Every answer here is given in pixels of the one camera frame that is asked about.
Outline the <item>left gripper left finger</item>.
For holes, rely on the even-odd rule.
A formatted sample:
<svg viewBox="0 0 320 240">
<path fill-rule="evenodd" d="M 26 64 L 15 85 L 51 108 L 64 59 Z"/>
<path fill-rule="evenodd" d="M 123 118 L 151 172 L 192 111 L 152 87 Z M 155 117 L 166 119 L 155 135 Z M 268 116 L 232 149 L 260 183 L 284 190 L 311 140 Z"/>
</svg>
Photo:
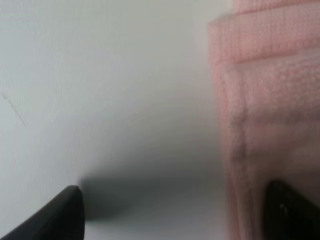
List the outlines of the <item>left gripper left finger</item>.
<svg viewBox="0 0 320 240">
<path fill-rule="evenodd" d="M 77 185 L 70 185 L 3 240 L 83 240 L 85 207 Z"/>
</svg>

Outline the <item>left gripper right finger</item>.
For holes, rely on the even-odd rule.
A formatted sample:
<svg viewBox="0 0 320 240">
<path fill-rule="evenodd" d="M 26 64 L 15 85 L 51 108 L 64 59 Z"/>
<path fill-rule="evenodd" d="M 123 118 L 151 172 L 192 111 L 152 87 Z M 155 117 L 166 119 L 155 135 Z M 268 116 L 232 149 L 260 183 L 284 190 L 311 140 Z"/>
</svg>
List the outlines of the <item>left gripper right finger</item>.
<svg viewBox="0 0 320 240">
<path fill-rule="evenodd" d="M 320 206 L 286 182 L 273 180 L 265 190 L 262 233 L 265 240 L 318 240 Z"/>
</svg>

